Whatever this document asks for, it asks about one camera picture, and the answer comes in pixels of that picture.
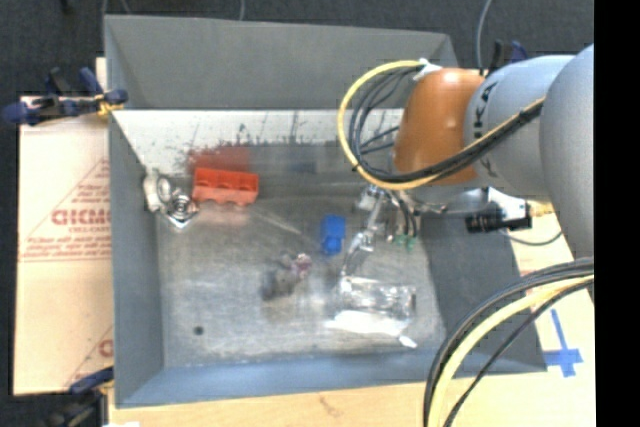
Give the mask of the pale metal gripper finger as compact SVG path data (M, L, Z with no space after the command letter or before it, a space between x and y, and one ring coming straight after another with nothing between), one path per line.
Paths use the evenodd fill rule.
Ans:
M355 274L373 250L374 243L369 235L356 234L348 250L348 273Z
M362 264L362 256L364 254L363 247L365 245L365 234L357 232L346 251L340 273L342 276L353 275Z

